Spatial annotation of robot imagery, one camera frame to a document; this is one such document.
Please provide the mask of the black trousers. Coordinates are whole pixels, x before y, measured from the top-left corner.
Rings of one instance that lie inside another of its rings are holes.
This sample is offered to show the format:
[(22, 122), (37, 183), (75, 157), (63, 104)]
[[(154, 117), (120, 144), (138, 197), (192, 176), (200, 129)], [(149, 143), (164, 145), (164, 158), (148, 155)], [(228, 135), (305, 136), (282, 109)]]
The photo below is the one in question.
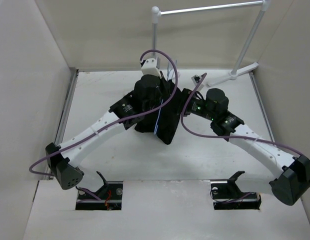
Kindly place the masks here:
[(134, 130), (139, 133), (153, 133), (164, 144), (170, 145), (181, 118), (181, 112), (187, 100), (187, 94), (179, 88), (173, 98), (159, 111), (147, 114), (136, 124)]

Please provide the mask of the pale blue clothes hanger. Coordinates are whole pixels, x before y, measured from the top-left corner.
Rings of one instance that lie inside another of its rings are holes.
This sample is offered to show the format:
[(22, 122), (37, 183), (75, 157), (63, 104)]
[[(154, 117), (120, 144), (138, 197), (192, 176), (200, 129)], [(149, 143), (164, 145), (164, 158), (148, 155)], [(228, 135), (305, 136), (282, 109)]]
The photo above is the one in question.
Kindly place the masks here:
[[(167, 64), (166, 77), (167, 77), (167, 80), (172, 80), (176, 77), (174, 68), (173, 68), (171, 63)], [(158, 115), (157, 115), (157, 119), (156, 119), (155, 126), (154, 126), (154, 131), (153, 131), (154, 135), (157, 134), (157, 131), (159, 128), (159, 120), (160, 120), (160, 116), (161, 116), (161, 110), (162, 110), (161, 108), (158, 110)]]

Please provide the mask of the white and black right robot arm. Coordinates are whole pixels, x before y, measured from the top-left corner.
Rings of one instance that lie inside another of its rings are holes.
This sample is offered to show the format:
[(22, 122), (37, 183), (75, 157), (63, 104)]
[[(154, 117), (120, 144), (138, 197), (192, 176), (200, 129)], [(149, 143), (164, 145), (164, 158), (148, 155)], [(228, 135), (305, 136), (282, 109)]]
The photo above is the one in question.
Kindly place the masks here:
[(194, 114), (210, 121), (211, 138), (224, 139), (241, 148), (265, 166), (273, 179), (265, 189), (287, 206), (294, 205), (310, 188), (310, 159), (284, 144), (265, 140), (228, 110), (229, 99), (223, 90), (211, 88), (206, 96), (197, 90), (183, 89), (181, 117)]

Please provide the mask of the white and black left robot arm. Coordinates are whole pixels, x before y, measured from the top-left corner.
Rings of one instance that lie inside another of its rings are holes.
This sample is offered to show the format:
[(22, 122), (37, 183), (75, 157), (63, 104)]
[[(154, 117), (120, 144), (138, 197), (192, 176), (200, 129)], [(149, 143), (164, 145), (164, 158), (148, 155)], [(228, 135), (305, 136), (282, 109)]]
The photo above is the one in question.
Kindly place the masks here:
[(80, 165), (100, 145), (134, 127), (140, 133), (153, 133), (165, 144), (172, 141), (165, 107), (173, 101), (177, 85), (162, 75), (146, 74), (132, 91), (110, 106), (90, 127), (72, 139), (45, 147), (47, 165), (63, 190), (74, 187), (90, 189), (95, 199), (107, 195), (105, 180), (99, 172), (90, 173)]

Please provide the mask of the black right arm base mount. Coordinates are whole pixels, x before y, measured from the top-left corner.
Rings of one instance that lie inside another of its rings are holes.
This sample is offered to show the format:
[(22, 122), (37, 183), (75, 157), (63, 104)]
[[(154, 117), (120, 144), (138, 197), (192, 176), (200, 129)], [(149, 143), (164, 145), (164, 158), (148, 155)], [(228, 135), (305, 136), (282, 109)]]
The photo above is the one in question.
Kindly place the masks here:
[(245, 171), (237, 171), (230, 178), (210, 180), (209, 195), (214, 210), (259, 210), (262, 199), (257, 192), (243, 192), (236, 181)]

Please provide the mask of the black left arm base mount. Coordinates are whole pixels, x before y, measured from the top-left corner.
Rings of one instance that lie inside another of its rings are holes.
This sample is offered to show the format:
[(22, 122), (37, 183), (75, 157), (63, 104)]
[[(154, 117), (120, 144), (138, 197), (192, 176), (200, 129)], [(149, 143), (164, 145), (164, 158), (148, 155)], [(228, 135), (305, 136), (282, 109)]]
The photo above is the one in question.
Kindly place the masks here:
[(100, 172), (96, 173), (103, 185), (96, 192), (85, 187), (76, 187), (78, 195), (75, 209), (77, 211), (120, 211), (124, 182), (107, 181)]

